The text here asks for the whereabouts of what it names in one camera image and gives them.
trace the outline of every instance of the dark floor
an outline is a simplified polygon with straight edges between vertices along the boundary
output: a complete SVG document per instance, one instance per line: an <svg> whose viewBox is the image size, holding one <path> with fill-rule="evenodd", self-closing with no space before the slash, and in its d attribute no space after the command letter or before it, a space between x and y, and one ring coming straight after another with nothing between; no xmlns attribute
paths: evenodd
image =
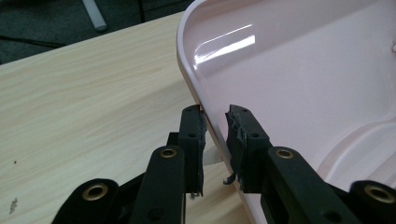
<svg viewBox="0 0 396 224"><path fill-rule="evenodd" d="M0 63L183 11L192 0L95 0L108 29L98 33L81 0L0 0ZM33 45L25 42L38 41Z"/></svg>

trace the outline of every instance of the table surface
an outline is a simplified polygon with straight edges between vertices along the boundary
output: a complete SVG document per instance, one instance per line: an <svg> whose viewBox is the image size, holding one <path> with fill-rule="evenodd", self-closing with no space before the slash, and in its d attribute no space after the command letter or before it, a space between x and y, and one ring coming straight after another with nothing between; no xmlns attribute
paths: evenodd
<svg viewBox="0 0 396 224"><path fill-rule="evenodd" d="M122 185L145 172L194 104L177 66L180 18L0 66L0 223L51 223L85 181ZM188 200L187 223L249 223L227 176L223 163L205 167L205 197Z"/></svg>

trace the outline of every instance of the pink tray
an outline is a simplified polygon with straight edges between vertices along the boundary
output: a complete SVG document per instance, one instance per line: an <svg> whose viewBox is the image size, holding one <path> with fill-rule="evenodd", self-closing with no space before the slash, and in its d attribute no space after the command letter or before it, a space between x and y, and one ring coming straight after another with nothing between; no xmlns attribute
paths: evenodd
<svg viewBox="0 0 396 224"><path fill-rule="evenodd" d="M224 113L241 105L345 190L396 187L395 45L396 0L198 0L177 31L180 70L225 161ZM241 195L263 223L260 196Z"/></svg>

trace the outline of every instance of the gray carpet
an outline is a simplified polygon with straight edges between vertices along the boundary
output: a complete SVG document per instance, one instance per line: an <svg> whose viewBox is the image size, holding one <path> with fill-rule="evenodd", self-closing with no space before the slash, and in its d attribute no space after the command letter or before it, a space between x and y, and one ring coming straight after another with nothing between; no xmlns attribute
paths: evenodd
<svg viewBox="0 0 396 224"><path fill-rule="evenodd" d="M0 36L70 45L185 10L180 0L95 0L108 29L98 33L81 0L0 0ZM0 39L0 63L54 47Z"/></svg>

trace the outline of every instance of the brass ring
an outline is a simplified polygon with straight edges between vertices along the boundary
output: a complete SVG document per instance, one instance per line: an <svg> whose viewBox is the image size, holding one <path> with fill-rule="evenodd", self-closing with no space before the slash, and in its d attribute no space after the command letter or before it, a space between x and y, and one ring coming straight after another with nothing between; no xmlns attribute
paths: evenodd
<svg viewBox="0 0 396 224"><path fill-rule="evenodd" d="M163 158L172 158L176 156L177 151L172 148L166 148L160 152L160 156Z"/></svg>
<svg viewBox="0 0 396 224"><path fill-rule="evenodd" d="M108 187L104 183L93 184L84 190L82 198L86 201L96 201L103 198L108 191Z"/></svg>
<svg viewBox="0 0 396 224"><path fill-rule="evenodd" d="M275 154L278 157L283 158L283 159L291 159L291 158L294 157L293 153L288 151L288 150L286 150L286 149L277 149L275 151Z"/></svg>
<svg viewBox="0 0 396 224"><path fill-rule="evenodd" d="M364 192L368 194L373 199L380 201L381 203L395 203L395 197L390 194L387 190L374 185L366 185L364 187Z"/></svg>

